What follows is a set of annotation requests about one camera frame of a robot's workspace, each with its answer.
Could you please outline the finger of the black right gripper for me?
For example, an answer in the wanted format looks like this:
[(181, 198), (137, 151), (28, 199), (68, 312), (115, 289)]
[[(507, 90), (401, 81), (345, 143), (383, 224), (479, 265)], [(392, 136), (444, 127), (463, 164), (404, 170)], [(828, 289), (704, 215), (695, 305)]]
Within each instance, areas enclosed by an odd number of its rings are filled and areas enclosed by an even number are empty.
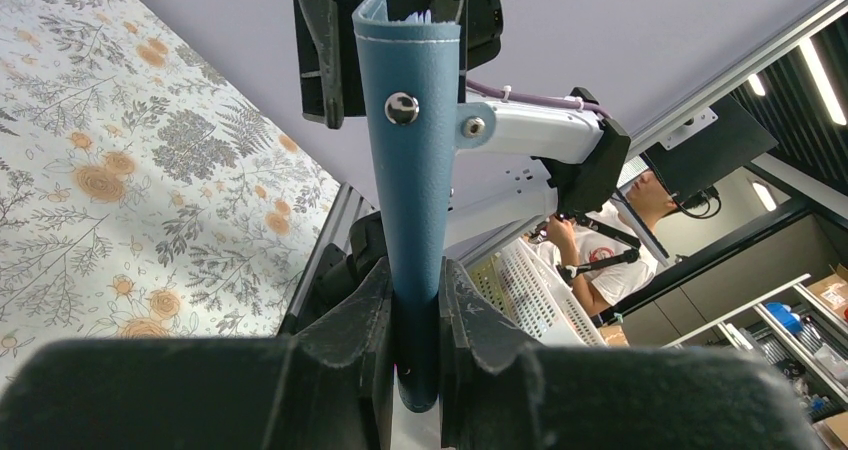
[(329, 129), (365, 114), (352, 13), (362, 0), (293, 0), (303, 116)]
[(430, 10), (436, 22), (461, 26), (458, 101), (464, 102), (468, 71), (493, 60), (501, 50), (501, 0), (431, 0)]

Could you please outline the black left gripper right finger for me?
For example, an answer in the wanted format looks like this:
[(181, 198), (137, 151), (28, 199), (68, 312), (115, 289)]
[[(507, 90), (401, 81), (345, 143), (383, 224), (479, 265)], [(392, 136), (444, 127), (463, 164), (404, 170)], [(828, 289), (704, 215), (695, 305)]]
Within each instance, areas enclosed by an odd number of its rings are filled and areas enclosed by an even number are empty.
[(441, 443), (454, 449), (818, 449), (786, 379), (728, 349), (545, 346), (443, 264)]

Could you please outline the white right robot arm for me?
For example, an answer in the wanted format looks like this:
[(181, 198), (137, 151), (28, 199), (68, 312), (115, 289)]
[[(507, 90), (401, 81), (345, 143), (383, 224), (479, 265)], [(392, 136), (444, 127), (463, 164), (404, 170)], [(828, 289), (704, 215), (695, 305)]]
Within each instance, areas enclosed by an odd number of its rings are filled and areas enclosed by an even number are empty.
[(294, 0), (302, 108), (367, 122), (392, 249), (444, 249), (514, 221), (585, 213), (630, 139), (584, 89), (553, 98), (467, 73), (501, 48), (500, 0)]

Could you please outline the blue leather card holder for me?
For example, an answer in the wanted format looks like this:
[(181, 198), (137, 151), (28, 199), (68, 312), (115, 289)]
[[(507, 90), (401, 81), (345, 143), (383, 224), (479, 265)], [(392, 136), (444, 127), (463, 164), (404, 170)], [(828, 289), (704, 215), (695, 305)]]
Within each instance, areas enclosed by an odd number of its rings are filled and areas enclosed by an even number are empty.
[(431, 10), (398, 18), (389, 10), (389, 0), (363, 0), (352, 22), (392, 277), (399, 393), (423, 413), (439, 392), (438, 293), (465, 45), (461, 25)]

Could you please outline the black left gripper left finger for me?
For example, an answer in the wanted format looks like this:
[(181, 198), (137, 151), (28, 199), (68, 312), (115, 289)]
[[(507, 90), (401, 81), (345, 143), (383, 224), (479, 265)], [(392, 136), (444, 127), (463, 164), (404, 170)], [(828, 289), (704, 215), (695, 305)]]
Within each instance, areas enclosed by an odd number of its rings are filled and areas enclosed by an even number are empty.
[(5, 449), (387, 449), (391, 276), (292, 336), (64, 340), (1, 399)]

